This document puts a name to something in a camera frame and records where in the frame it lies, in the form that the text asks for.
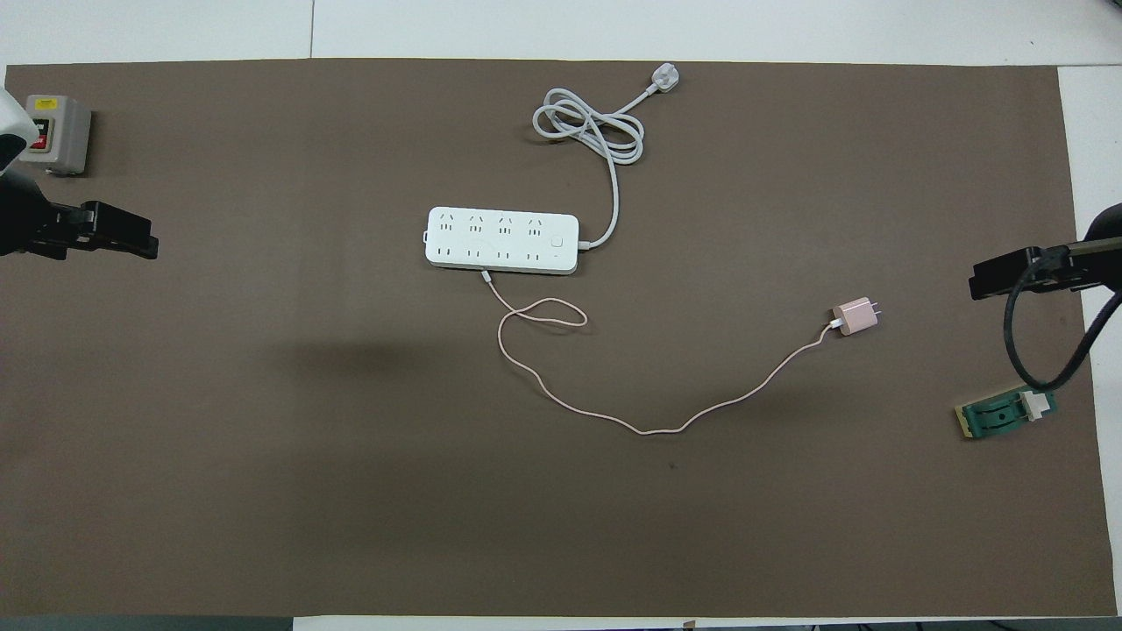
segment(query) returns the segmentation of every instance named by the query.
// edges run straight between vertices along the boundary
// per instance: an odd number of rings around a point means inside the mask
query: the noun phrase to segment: white floor
[[[1058,65],[1076,225],[1122,201],[1122,9],[1107,0],[4,0],[10,64],[485,57]],[[1105,290],[1084,292],[1085,318]],[[1122,324],[1092,353],[1122,601]],[[605,629],[679,619],[297,619],[296,629]],[[707,625],[779,623],[707,619]],[[787,619],[783,622],[793,623]]]

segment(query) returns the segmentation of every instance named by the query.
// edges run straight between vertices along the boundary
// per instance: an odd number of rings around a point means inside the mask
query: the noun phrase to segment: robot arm
[[[34,180],[8,171],[38,136],[24,108],[0,89],[0,256],[26,252],[63,260],[67,249],[112,249],[156,258],[151,221],[99,201],[53,203]]]

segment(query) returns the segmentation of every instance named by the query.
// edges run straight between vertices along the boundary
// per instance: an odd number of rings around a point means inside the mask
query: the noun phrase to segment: white power strip
[[[424,255],[436,267],[572,274],[580,223],[571,214],[439,205]]]

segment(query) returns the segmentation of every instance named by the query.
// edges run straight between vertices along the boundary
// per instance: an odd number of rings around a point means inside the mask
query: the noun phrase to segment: charging cable
[[[543,138],[562,140],[572,138],[608,162],[608,176],[611,179],[611,221],[604,235],[595,241],[579,241],[577,248],[589,250],[608,240],[619,220],[619,181],[616,179],[617,164],[634,164],[643,155],[643,124],[627,113],[632,108],[643,102],[655,92],[669,92],[678,85],[680,75],[674,64],[662,64],[651,75],[651,85],[632,102],[611,113],[601,113],[585,102],[570,90],[554,88],[545,93],[542,107],[534,111],[532,124],[534,130]],[[549,122],[551,129],[542,127],[542,119]],[[624,143],[615,143],[604,137],[601,127],[617,131],[629,138]]]
[[[870,302],[867,298],[862,298],[862,299],[854,300],[852,302],[847,302],[845,304],[839,304],[838,307],[834,308],[834,316],[836,318],[822,328],[822,331],[820,333],[818,333],[818,338],[815,341],[810,342],[810,344],[800,346],[799,348],[794,349],[790,355],[788,355],[785,358],[783,358],[783,360],[779,363],[779,366],[775,366],[775,369],[773,369],[767,375],[767,377],[764,378],[764,381],[761,382],[760,385],[757,385],[756,387],[752,388],[751,391],[748,391],[745,394],[742,394],[741,396],[737,396],[736,399],[729,399],[728,401],[723,401],[723,402],[717,403],[715,405],[710,405],[710,406],[706,408],[705,410],[701,410],[697,414],[693,414],[692,417],[690,417],[690,420],[686,421],[684,423],[681,424],[681,427],[679,427],[677,429],[649,429],[649,430],[641,430],[641,429],[636,428],[635,426],[628,423],[627,421],[624,421],[623,419],[618,419],[618,418],[613,417],[610,414],[601,414],[599,412],[590,412],[588,410],[581,410],[580,408],[577,408],[574,405],[565,403],[560,397],[558,397],[558,395],[553,394],[550,391],[549,386],[545,385],[545,381],[542,379],[542,375],[537,371],[535,371],[535,369],[531,368],[530,366],[527,366],[526,364],[524,364],[524,363],[515,359],[514,356],[511,355],[511,351],[506,349],[506,344],[503,341],[503,328],[506,326],[507,321],[511,318],[522,318],[523,320],[527,320],[530,322],[540,322],[540,323],[545,323],[545,324],[558,324],[558,326],[561,326],[561,327],[569,327],[569,328],[572,328],[572,329],[579,329],[579,328],[588,324],[588,314],[585,313],[583,310],[581,310],[579,307],[577,307],[576,304],[573,304],[573,303],[571,303],[569,301],[561,300],[560,298],[543,298],[543,299],[540,299],[537,301],[534,301],[534,302],[527,304],[526,307],[523,307],[522,309],[515,309],[514,307],[511,305],[509,302],[506,301],[505,298],[503,298],[503,294],[498,293],[498,289],[495,287],[495,283],[491,282],[490,274],[486,269],[482,271],[482,277],[484,277],[484,281],[487,283],[487,286],[490,287],[491,293],[495,294],[495,298],[497,298],[498,301],[503,303],[503,307],[506,308],[506,314],[504,314],[503,318],[498,321],[498,332],[497,332],[498,349],[499,349],[500,353],[503,353],[503,357],[506,357],[507,362],[514,364],[515,366],[517,366],[517,367],[522,368],[523,371],[526,371],[527,373],[530,373],[531,375],[533,375],[534,378],[537,379],[537,386],[541,387],[541,390],[545,394],[545,396],[549,396],[550,399],[552,399],[553,402],[557,403],[558,405],[564,408],[565,410],[569,410],[570,412],[576,412],[578,414],[583,414],[586,417],[592,417],[592,418],[596,418],[596,419],[604,419],[606,421],[611,421],[611,422],[618,423],[618,424],[620,424],[620,426],[629,429],[631,431],[633,431],[633,432],[635,432],[635,433],[637,433],[640,436],[652,436],[652,435],[656,435],[656,433],[680,433],[680,432],[684,431],[686,428],[690,427],[690,424],[693,423],[693,421],[700,419],[701,417],[708,414],[709,412],[712,412],[715,410],[719,410],[719,409],[728,406],[728,405],[734,405],[736,403],[739,403],[739,402],[748,399],[749,396],[754,395],[755,393],[760,392],[761,390],[763,390],[764,386],[766,386],[769,383],[771,383],[772,378],[776,374],[779,374],[779,372],[782,371],[783,367],[787,366],[789,362],[791,362],[791,359],[794,359],[795,356],[798,356],[803,350],[807,350],[809,348],[813,348],[813,347],[822,344],[822,340],[826,339],[826,333],[829,332],[831,329],[839,329],[842,331],[842,335],[849,336],[849,335],[853,335],[853,333],[855,333],[857,331],[861,331],[861,330],[864,330],[864,329],[867,329],[870,327],[875,326],[877,323],[877,318],[876,317],[880,314],[879,311],[874,310],[874,308],[876,307],[876,303]],[[536,309],[536,308],[539,308],[539,307],[541,307],[543,304],[550,303],[550,302],[553,302],[553,303],[557,303],[557,304],[560,304],[562,307],[567,307],[567,308],[571,309],[577,316],[579,316],[579,319],[578,320],[560,320],[558,318],[539,318],[536,316],[531,316],[530,314],[530,311],[533,311],[534,309]]]

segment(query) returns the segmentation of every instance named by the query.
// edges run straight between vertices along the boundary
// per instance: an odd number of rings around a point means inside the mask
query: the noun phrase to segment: power cord
[[[652,435],[656,435],[656,433],[680,433],[680,432],[684,431],[686,428],[690,427],[690,424],[692,424],[693,421],[700,419],[701,417],[708,414],[709,412],[712,412],[715,410],[719,410],[719,409],[728,406],[728,405],[734,405],[736,403],[739,403],[739,402],[748,399],[749,396],[754,395],[755,393],[760,392],[761,390],[763,390],[764,386],[766,386],[769,383],[771,383],[772,378],[776,374],[779,374],[779,372],[782,371],[783,367],[787,366],[787,364],[791,359],[794,359],[794,357],[797,355],[799,355],[803,350],[807,350],[809,348],[813,348],[813,347],[822,344],[822,340],[826,338],[826,333],[830,329],[842,329],[843,335],[852,335],[852,333],[855,333],[855,332],[857,332],[859,330],[864,330],[864,329],[867,329],[870,327],[873,327],[873,326],[875,326],[877,323],[876,312],[873,311],[874,305],[873,305],[873,303],[868,302],[868,299],[856,300],[856,301],[846,303],[844,305],[840,305],[838,308],[835,308],[834,312],[835,312],[836,316],[838,316],[838,318],[836,320],[829,322],[828,324],[826,324],[826,327],[822,328],[822,331],[820,333],[818,333],[818,338],[815,341],[812,341],[810,344],[807,344],[807,345],[803,345],[803,346],[800,346],[799,348],[794,349],[790,355],[788,355],[782,362],[780,362],[779,366],[775,366],[775,369],[773,369],[767,375],[767,377],[764,378],[764,381],[761,382],[760,385],[757,385],[756,387],[752,388],[751,391],[748,391],[745,394],[742,394],[741,396],[737,396],[736,399],[729,399],[728,401],[723,401],[723,402],[717,403],[715,405],[710,405],[710,406],[706,408],[705,410],[701,410],[697,414],[693,414],[692,417],[690,417],[690,419],[688,421],[686,421],[684,423],[682,423],[681,427],[679,427],[677,429],[650,429],[650,430],[641,430],[641,429],[636,428],[635,426],[628,423],[627,421],[624,421],[624,420],[618,419],[616,417],[613,417],[610,414],[601,414],[599,412],[590,412],[588,410],[581,410],[580,408],[577,408],[574,405],[565,403],[560,397],[558,397],[555,394],[553,394],[553,392],[550,391],[549,386],[545,385],[545,381],[542,379],[542,375],[537,371],[535,371],[535,369],[531,368],[530,366],[527,366],[526,364],[524,364],[524,363],[515,359],[514,356],[511,355],[511,351],[508,351],[506,349],[506,344],[503,341],[503,328],[506,326],[507,321],[511,318],[517,317],[517,318],[522,318],[523,320],[527,320],[527,321],[531,321],[531,322],[541,322],[541,323],[549,323],[549,324],[558,324],[558,326],[561,326],[561,327],[570,327],[570,328],[573,328],[573,329],[579,329],[579,328],[588,324],[588,314],[587,313],[585,313],[576,304],[572,304],[571,302],[568,302],[565,300],[561,300],[560,298],[543,298],[543,299],[540,299],[540,300],[536,300],[536,301],[530,303],[526,307],[523,307],[522,309],[515,309],[514,307],[511,305],[509,302],[506,301],[505,298],[503,298],[503,294],[498,293],[498,289],[495,286],[495,283],[491,282],[490,274],[486,269],[482,271],[482,277],[484,277],[484,282],[487,283],[487,286],[490,287],[491,293],[495,294],[495,298],[498,299],[498,301],[503,303],[503,307],[505,307],[506,311],[507,311],[503,316],[503,318],[498,321],[498,331],[497,331],[498,349],[499,349],[499,351],[503,353],[503,356],[506,357],[506,360],[509,362],[509,363],[512,363],[512,364],[514,364],[515,366],[522,368],[523,371],[526,371],[531,375],[533,375],[534,378],[537,381],[537,386],[541,387],[542,392],[545,393],[546,396],[549,396],[550,399],[552,399],[554,403],[557,403],[558,405],[564,408],[565,410],[569,410],[570,412],[576,412],[578,414],[583,414],[586,417],[592,417],[592,418],[596,418],[596,419],[604,419],[606,421],[611,421],[614,423],[618,423],[618,424],[627,428],[628,430],[637,433],[638,436],[652,436]],[[528,314],[530,311],[533,311],[534,309],[541,307],[542,304],[549,303],[549,302],[553,302],[553,303],[557,303],[557,304],[560,304],[562,307],[567,307],[567,308],[571,309],[573,312],[576,312],[580,317],[580,319],[576,320],[576,321],[572,321],[572,320],[560,320],[560,319],[557,319],[557,318],[539,318],[536,316],[530,316]]]
[[[1075,372],[1079,369],[1084,359],[1087,358],[1087,354],[1091,351],[1091,346],[1095,344],[1095,339],[1098,338],[1098,333],[1103,331],[1103,327],[1106,326],[1106,321],[1111,319],[1111,316],[1118,310],[1119,305],[1122,304],[1122,292],[1115,292],[1113,296],[1103,309],[1095,316],[1094,321],[1091,322],[1091,327],[1087,328],[1087,332],[1079,340],[1078,346],[1075,347],[1075,353],[1072,354],[1072,358],[1067,360],[1064,368],[1056,375],[1056,378],[1051,381],[1040,381],[1029,374],[1029,371],[1021,363],[1021,357],[1017,353],[1017,345],[1013,341],[1013,312],[1017,309],[1017,299],[1024,291],[1026,285],[1029,281],[1043,268],[1046,265],[1054,263],[1060,258],[1064,258],[1070,254],[1070,249],[1067,246],[1057,246],[1054,248],[1048,248],[1041,253],[1040,257],[1033,260],[1021,276],[1017,280],[1013,289],[1009,292],[1009,299],[1005,301],[1005,317],[1002,322],[1002,336],[1005,339],[1005,351],[1009,354],[1009,362],[1013,365],[1013,369],[1017,374],[1024,381],[1026,384],[1041,391],[1056,390],[1059,386],[1066,384],[1068,379],[1075,375]]]
[[[596,152],[608,163],[608,175],[611,179],[611,221],[604,235],[595,241],[579,241],[578,249],[589,250],[604,245],[619,221],[619,181],[616,177],[617,164],[634,164],[643,155],[643,124],[627,113],[632,108],[643,102],[655,92],[669,92],[678,85],[680,75],[673,64],[662,64],[651,75],[651,85],[632,102],[611,113],[601,113],[585,102],[571,90],[554,88],[545,93],[542,107],[534,111],[532,124],[534,130],[543,138],[562,140],[572,138]],[[543,128],[544,118],[552,129]],[[605,127],[623,134],[629,140],[615,143],[604,137]]]

